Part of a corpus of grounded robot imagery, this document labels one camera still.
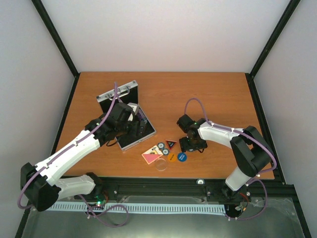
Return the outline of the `purple poker chip stack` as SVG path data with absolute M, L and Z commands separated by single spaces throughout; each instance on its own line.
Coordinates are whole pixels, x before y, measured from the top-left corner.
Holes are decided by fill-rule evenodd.
M 138 111 L 137 117 L 138 117 L 138 119 L 139 119 L 140 121 L 146 119 L 146 116 L 144 115 L 144 113 L 143 113 L 141 110 Z

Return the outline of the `aluminium poker case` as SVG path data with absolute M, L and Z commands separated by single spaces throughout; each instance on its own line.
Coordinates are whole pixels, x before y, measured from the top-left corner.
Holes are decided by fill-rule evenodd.
M 114 90 L 110 90 L 98 95 L 97 101 L 104 114 L 108 112 L 112 102 L 114 102 L 111 112 L 105 121 L 106 144 L 108 146 L 111 146 L 110 141 L 115 140 L 120 149 L 125 151 L 156 134 L 154 126 L 139 104 L 138 83 L 135 80 L 118 86 L 116 98 L 114 98 Z M 139 134 L 139 136 L 123 135 L 123 124 L 128 121 L 129 116 L 133 112 L 132 108 L 127 105 L 128 103 L 138 104 L 139 110 L 146 116 L 148 123 L 144 134 Z M 137 115 L 133 120 L 140 121 Z

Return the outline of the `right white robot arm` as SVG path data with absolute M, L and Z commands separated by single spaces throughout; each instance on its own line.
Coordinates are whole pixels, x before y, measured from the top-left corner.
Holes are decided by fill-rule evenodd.
M 273 151 L 253 126 L 245 129 L 230 128 L 206 119 L 194 121 L 187 114 L 180 117 L 176 124 L 186 134 L 179 139 L 183 153 L 202 153 L 208 147 L 208 141 L 232 150 L 237 167 L 227 177 L 221 189 L 226 200 L 232 200 L 243 185 L 256 177 L 269 163 L 274 162 Z

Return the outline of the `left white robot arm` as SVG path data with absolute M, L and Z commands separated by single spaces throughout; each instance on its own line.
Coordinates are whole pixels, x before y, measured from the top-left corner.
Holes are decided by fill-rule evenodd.
M 99 199 L 103 187 L 98 177 L 87 173 L 80 177 L 62 179 L 62 176 L 91 152 L 122 135 L 138 136 L 141 122 L 137 114 L 140 108 L 134 103 L 115 103 L 100 117 L 91 120 L 66 146 L 50 157 L 31 165 L 26 163 L 20 170 L 21 195 L 31 206 L 42 212 L 55 202 L 68 196 L 86 194 Z

